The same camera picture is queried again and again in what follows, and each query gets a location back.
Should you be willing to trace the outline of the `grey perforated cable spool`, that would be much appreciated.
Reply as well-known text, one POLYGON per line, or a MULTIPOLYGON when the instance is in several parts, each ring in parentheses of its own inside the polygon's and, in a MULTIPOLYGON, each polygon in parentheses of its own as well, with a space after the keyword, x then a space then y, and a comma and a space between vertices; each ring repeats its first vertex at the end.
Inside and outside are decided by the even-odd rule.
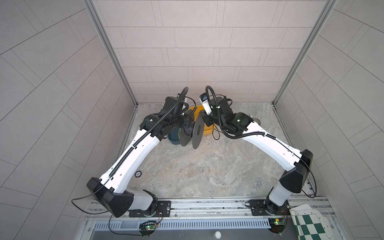
POLYGON ((195 121, 192 132, 179 132, 181 146, 185 147, 190 141, 193 149, 197 149, 202 141, 205 123, 202 118, 203 113, 200 113, 195 121))

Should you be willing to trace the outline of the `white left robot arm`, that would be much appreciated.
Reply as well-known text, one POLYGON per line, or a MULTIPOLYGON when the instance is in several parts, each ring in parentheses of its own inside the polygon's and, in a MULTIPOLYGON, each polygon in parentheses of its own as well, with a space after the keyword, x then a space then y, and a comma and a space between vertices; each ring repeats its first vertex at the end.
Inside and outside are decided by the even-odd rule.
POLYGON ((156 212, 158 198, 154 194, 147 190, 129 192, 127 186, 152 149, 174 129, 189 123, 190 115, 185 114, 189 109, 185 103, 188 90, 185 87, 177 97, 167 97, 159 113, 145 117, 134 139, 112 167, 87 182, 90 195, 112 217, 119 218, 132 211, 150 216, 156 212))

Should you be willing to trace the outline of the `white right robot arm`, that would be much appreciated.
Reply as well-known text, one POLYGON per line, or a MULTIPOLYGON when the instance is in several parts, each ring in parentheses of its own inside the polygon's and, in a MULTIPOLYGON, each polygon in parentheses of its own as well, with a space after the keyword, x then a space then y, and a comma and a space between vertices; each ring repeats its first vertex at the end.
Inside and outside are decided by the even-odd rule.
POLYGON ((204 107, 204 122, 217 125, 229 139, 243 139, 273 158, 285 170, 278 183, 268 193, 264 206, 271 215, 279 215, 288 198, 299 194, 311 172, 313 153, 300 151, 264 130, 252 117, 244 113, 233 113, 228 100, 219 98, 211 86, 200 95, 204 107))

